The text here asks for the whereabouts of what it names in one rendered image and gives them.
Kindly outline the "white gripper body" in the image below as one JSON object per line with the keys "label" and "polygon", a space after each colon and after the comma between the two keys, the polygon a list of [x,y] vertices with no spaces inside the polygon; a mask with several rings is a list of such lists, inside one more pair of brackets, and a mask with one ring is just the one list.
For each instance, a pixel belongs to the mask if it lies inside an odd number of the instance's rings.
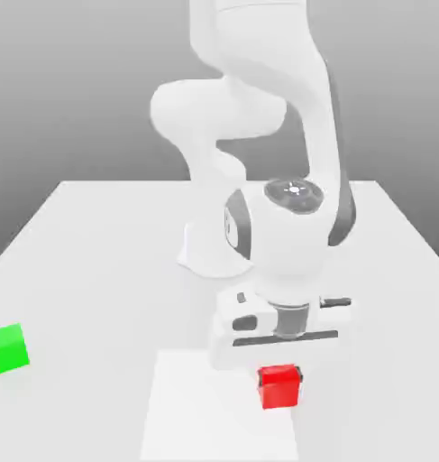
{"label": "white gripper body", "polygon": [[308,372],[335,355],[339,336],[337,329],[306,332],[287,339],[275,335],[214,335],[210,342],[209,360],[216,370],[257,370],[264,366],[296,365],[303,372]]}

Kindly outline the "small red cube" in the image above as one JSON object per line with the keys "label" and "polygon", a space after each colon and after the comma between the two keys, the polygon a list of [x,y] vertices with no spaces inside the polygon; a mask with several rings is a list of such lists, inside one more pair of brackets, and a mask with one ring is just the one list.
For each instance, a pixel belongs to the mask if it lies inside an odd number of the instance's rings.
{"label": "small red cube", "polygon": [[298,404],[303,375],[296,365],[263,366],[258,370],[258,391],[264,410]]}

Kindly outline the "small green cube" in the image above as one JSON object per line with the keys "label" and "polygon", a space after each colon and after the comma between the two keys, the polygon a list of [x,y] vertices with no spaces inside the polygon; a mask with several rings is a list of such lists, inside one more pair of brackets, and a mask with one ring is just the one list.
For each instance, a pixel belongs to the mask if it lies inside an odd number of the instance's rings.
{"label": "small green cube", "polygon": [[30,358],[20,323],[0,328],[0,374],[26,366]]}

